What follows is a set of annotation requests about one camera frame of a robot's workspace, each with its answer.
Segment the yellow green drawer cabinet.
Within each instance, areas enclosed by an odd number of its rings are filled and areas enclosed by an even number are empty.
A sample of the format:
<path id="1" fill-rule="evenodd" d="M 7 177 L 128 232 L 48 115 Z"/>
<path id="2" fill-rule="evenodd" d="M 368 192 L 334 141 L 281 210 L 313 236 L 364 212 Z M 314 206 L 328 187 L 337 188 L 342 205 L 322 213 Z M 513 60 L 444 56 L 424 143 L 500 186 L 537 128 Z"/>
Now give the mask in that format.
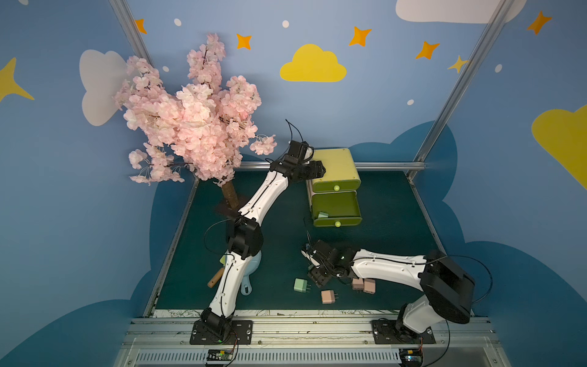
<path id="1" fill-rule="evenodd" d="M 309 180 L 307 193 L 313 225 L 318 228 L 357 226 L 362 222 L 357 190 L 361 179 L 348 148 L 317 150 L 314 161 L 321 161 L 324 177 Z M 318 219 L 318 212 L 329 218 Z"/>

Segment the pink cherry blossom tree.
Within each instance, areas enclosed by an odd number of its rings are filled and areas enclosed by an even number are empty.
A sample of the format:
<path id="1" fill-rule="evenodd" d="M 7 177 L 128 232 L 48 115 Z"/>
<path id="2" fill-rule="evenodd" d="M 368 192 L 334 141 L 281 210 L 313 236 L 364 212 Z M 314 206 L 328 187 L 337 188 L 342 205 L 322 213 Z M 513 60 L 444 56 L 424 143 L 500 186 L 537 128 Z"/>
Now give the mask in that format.
<path id="1" fill-rule="evenodd" d="M 259 135 L 252 115 L 261 105 L 255 84 L 244 76 L 223 81 L 223 42 L 209 34 L 206 43 L 186 56 L 190 83 L 175 93 L 164 87 L 159 71 L 145 58 L 126 61 L 131 80 L 123 82 L 114 100 L 129 129 L 143 131 L 147 141 L 131 151 L 128 160 L 138 184 L 167 180 L 182 182 L 186 168 L 199 180 L 218 185 L 227 206 L 235 210 L 238 196 L 232 185 L 248 147 L 258 155 L 271 154 L 274 136 Z"/>

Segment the pink plug bottom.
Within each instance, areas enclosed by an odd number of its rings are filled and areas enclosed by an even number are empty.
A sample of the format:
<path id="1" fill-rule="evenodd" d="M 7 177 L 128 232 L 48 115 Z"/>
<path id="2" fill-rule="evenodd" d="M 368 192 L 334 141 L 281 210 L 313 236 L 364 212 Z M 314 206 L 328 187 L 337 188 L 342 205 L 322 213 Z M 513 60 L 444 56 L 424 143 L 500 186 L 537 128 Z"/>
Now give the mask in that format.
<path id="1" fill-rule="evenodd" d="M 334 290 L 324 290 L 320 292 L 322 304 L 334 304 L 337 300 L 337 294 Z"/>

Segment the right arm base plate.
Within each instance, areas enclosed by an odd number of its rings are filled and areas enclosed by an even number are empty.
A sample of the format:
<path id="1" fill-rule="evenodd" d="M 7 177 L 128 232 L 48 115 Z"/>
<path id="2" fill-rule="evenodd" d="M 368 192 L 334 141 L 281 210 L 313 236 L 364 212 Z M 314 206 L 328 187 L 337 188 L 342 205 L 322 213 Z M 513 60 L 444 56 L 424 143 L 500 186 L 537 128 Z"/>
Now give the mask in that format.
<path id="1" fill-rule="evenodd" d="M 371 333 L 376 344 L 435 344 L 431 328 L 416 333 L 397 320 L 379 318 L 371 321 Z"/>

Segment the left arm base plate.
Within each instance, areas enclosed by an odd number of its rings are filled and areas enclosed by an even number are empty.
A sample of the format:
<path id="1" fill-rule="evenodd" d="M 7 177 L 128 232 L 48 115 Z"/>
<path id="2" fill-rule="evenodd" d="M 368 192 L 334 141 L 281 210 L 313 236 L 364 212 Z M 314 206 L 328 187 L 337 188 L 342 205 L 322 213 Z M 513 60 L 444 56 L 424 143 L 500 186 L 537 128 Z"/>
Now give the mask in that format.
<path id="1" fill-rule="evenodd" d="M 233 320 L 229 326 L 216 333 L 203 321 L 196 321 L 193 325 L 190 345 L 250 345 L 252 342 L 253 321 Z"/>

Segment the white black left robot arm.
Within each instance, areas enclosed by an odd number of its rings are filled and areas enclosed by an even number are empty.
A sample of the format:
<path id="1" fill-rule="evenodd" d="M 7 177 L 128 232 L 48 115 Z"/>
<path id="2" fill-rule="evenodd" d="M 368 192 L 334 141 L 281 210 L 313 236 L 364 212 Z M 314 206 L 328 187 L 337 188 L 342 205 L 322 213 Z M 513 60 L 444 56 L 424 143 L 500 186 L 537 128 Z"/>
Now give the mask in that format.
<path id="1" fill-rule="evenodd" d="M 231 333 L 232 315 L 245 272 L 264 243 L 263 219 L 278 197 L 292 182 L 321 178 L 327 172 L 321 161 L 286 156 L 270 164 L 270 170 L 255 195 L 229 220 L 225 267 L 214 298 L 201 313 L 203 326 L 218 339 Z"/>

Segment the pink plug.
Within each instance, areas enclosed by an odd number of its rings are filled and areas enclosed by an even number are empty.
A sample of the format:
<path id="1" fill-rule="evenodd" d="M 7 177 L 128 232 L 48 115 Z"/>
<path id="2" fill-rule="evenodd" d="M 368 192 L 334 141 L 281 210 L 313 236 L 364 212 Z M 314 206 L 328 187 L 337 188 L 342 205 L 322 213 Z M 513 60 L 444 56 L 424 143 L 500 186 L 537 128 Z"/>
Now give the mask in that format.
<path id="1" fill-rule="evenodd" d="M 376 281 L 374 279 L 364 279 L 363 291 L 367 294 L 373 295 L 376 292 Z"/>
<path id="2" fill-rule="evenodd" d="M 324 290 L 320 292 L 322 304 L 334 304 L 337 300 L 337 294 L 334 290 Z"/>
<path id="3" fill-rule="evenodd" d="M 354 291 L 363 291 L 365 289 L 364 280 L 361 278 L 353 278 L 351 286 Z"/>

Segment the controller board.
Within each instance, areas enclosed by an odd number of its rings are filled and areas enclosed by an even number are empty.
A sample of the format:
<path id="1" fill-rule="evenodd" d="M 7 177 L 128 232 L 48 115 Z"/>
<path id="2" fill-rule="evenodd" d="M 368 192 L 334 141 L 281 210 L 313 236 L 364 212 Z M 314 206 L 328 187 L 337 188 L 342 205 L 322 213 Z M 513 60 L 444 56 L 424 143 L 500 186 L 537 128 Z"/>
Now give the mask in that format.
<path id="1" fill-rule="evenodd" d="M 231 350 L 207 350 L 205 366 L 228 366 L 236 360 L 237 352 Z"/>
<path id="2" fill-rule="evenodd" d="M 420 349 L 400 349 L 399 366 L 401 367 L 422 367 L 423 351 Z"/>

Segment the left controller board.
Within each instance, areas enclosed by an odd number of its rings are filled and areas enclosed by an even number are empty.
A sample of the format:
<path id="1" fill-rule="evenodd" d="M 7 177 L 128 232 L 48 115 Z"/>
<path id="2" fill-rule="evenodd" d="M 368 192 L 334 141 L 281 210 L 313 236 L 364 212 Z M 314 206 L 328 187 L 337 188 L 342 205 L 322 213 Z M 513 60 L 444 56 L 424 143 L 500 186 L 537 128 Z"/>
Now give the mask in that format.
<path id="1" fill-rule="evenodd" d="M 236 360 L 237 352 L 231 350 L 207 350 L 205 366 L 228 366 Z"/>

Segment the right controller board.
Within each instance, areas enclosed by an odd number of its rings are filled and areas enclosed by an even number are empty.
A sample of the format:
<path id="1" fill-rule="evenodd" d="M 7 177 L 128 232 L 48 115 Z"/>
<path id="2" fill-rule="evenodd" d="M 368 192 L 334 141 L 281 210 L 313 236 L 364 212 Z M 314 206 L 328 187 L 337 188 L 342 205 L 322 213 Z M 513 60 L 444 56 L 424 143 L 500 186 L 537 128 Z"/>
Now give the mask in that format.
<path id="1" fill-rule="evenodd" d="M 422 367 L 423 351 L 420 349 L 400 349 L 399 366 L 401 367 Z"/>

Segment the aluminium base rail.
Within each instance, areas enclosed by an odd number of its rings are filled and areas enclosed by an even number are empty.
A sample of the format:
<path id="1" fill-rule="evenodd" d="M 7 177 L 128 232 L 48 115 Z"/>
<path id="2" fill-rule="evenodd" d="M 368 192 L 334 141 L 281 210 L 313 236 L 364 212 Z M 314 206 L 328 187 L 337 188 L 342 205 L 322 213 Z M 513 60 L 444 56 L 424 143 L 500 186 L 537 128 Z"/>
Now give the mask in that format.
<path id="1" fill-rule="evenodd" d="M 490 320 L 432 325 L 435 344 L 376 344 L 371 321 L 390 310 L 239 310 L 253 321 L 250 345 L 190 345 L 196 310 L 159 310 L 134 319 L 116 366 L 205 366 L 207 350 L 237 352 L 228 366 L 399 366 L 400 349 L 423 351 L 422 366 L 509 366 Z"/>

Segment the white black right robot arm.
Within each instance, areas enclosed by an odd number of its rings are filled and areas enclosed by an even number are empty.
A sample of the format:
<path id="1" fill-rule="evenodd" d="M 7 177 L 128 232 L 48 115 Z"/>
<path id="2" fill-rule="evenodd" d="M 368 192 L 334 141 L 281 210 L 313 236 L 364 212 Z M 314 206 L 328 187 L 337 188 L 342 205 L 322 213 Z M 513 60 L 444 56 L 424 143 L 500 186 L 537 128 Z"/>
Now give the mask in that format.
<path id="1" fill-rule="evenodd" d="M 475 280 L 440 250 L 399 256 L 367 249 L 336 249 L 317 241 L 306 244 L 301 253 L 313 265 L 308 275 L 318 287 L 338 278 L 362 281 L 366 291 L 369 281 L 382 280 L 423 292 L 423 296 L 400 309 L 393 326 L 398 339 L 414 339 L 443 321 L 470 321 Z"/>

